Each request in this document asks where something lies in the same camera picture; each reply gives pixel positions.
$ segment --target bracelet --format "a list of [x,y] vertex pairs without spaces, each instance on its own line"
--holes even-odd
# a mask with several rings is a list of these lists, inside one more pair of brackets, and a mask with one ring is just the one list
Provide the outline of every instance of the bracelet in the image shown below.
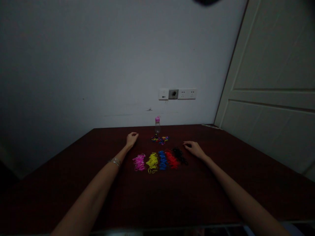
[[118,164],[120,165],[120,160],[118,160],[117,158],[112,158],[111,160],[118,162]]
[[117,158],[110,159],[108,162],[115,163],[118,167],[120,166],[120,161]]

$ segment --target colorful loom bands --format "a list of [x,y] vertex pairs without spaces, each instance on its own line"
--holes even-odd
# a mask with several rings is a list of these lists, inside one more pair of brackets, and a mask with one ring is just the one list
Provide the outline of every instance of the colorful loom bands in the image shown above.
[[175,154],[175,157],[180,161],[181,164],[188,165],[187,160],[183,157],[183,152],[178,147],[175,147],[172,150]]
[[168,162],[167,162],[164,151],[159,151],[159,155],[160,155],[160,170],[166,170],[166,167],[168,166]]
[[158,168],[158,155],[156,152],[152,152],[149,160],[146,162],[146,164],[149,166],[148,172],[149,174],[155,173],[157,170],[151,171],[151,169],[157,169]]
[[179,162],[173,156],[172,152],[170,150],[166,149],[165,150],[165,155],[167,157],[168,164],[171,167],[171,169],[177,169],[177,167],[179,166]]
[[138,171],[138,170],[143,171],[146,169],[146,167],[144,166],[144,158],[145,158],[145,155],[141,154],[135,157],[134,159],[132,159],[134,161],[135,171]]
[[153,142],[159,143],[161,145],[164,145],[166,141],[168,141],[169,137],[168,136],[163,136],[162,138],[158,137],[158,134],[155,134],[154,137],[151,138]]

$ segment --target forearm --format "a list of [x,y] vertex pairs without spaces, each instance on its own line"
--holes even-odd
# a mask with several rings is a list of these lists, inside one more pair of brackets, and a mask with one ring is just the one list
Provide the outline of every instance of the forearm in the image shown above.
[[[130,148],[131,146],[125,146],[115,158],[122,163]],[[88,235],[118,170],[119,167],[115,163],[107,163],[79,196],[52,235]]]
[[257,236],[290,235],[266,209],[216,165],[211,158],[204,156],[202,160],[211,169],[232,204]]

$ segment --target plastic bottle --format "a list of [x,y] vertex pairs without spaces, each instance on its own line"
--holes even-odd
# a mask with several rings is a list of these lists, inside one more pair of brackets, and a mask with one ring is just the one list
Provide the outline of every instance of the plastic bottle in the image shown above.
[[157,116],[155,118],[155,132],[158,134],[161,132],[161,126],[160,126],[160,116]]

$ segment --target wall socket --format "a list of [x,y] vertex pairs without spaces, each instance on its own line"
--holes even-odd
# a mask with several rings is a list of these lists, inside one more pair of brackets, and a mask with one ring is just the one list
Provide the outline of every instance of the wall socket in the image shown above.
[[196,88],[185,88],[178,90],[178,99],[196,99],[197,89]]
[[158,92],[158,99],[159,100],[168,100],[168,88],[160,88]]

